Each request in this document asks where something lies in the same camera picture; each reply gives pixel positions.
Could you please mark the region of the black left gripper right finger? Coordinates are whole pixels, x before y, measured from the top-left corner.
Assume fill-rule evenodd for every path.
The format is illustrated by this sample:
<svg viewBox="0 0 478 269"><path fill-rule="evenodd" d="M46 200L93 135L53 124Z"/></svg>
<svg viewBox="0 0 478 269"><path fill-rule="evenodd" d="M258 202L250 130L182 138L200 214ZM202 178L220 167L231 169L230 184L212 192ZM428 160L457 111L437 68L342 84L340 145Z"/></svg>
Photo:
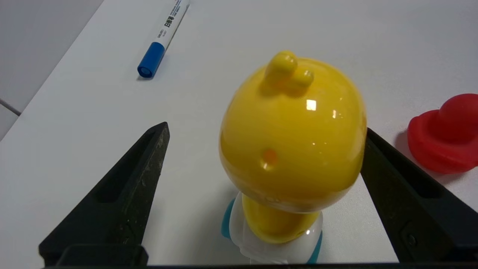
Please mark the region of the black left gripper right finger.
<svg viewBox="0 0 478 269"><path fill-rule="evenodd" d="M361 175L399 262L477 262L477 212L372 129Z"/></svg>

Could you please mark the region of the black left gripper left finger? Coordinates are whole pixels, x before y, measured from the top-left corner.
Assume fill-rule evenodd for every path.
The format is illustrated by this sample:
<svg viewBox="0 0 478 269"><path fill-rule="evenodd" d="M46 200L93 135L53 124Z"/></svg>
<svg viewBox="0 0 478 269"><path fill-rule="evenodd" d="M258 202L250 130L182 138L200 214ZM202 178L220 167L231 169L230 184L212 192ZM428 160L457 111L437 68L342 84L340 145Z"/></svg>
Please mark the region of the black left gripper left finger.
<svg viewBox="0 0 478 269"><path fill-rule="evenodd" d="M170 139L149 128L39 244L46 267L145 267L142 246Z"/></svg>

